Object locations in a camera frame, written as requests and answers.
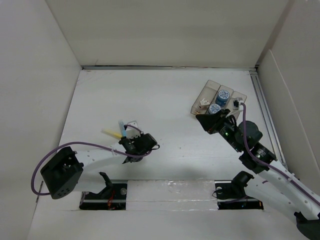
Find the blue white round jar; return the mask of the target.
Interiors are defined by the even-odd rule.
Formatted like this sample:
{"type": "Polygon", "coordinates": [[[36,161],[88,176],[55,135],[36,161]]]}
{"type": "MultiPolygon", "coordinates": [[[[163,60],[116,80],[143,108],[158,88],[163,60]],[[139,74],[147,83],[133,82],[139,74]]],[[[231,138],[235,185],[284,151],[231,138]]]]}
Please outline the blue white round jar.
{"type": "Polygon", "coordinates": [[[209,106],[208,113],[213,115],[218,113],[220,110],[221,110],[221,106],[216,103],[213,103],[209,106]]]}

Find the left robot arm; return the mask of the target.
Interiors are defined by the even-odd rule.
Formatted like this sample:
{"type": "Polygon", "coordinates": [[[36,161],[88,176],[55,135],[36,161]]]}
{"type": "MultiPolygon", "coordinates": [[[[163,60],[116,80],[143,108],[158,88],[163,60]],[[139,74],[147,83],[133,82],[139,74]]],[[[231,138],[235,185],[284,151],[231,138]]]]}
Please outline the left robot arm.
{"type": "Polygon", "coordinates": [[[149,133],[134,138],[122,137],[116,145],[107,147],[89,142],[69,142],[57,148],[57,153],[42,167],[40,174],[52,199],[71,193],[83,183],[84,172],[114,164],[136,163],[160,148],[149,133]]]}

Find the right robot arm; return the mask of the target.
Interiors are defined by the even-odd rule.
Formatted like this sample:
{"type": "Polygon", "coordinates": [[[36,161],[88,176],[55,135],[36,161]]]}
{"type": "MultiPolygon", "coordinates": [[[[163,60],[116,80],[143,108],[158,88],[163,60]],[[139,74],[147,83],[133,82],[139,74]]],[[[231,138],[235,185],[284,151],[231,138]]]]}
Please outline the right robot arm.
{"type": "Polygon", "coordinates": [[[309,240],[320,238],[320,196],[289,172],[276,156],[259,141],[258,126],[242,115],[237,124],[230,110],[197,114],[196,119],[208,134],[220,134],[236,151],[239,160],[252,173],[239,172],[231,181],[237,197],[251,197],[269,204],[293,221],[309,240]]]}

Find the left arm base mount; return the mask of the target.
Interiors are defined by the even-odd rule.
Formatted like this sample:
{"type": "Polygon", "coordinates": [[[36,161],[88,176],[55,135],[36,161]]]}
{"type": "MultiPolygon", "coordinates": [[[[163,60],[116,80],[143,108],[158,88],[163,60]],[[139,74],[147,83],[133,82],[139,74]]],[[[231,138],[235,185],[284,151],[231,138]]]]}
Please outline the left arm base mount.
{"type": "Polygon", "coordinates": [[[105,172],[99,174],[103,178],[104,188],[98,193],[82,192],[79,209],[85,211],[126,210],[128,182],[122,180],[112,182],[105,172]]]}

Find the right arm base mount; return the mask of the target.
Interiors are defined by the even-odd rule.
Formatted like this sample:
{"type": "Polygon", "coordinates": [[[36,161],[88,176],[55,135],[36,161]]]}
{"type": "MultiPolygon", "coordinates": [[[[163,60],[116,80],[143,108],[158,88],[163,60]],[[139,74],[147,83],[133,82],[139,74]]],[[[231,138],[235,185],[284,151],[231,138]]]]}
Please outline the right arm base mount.
{"type": "Polygon", "coordinates": [[[215,180],[212,197],[217,199],[218,210],[263,210],[263,203],[245,193],[245,187],[254,177],[241,171],[232,180],[215,180]]]}

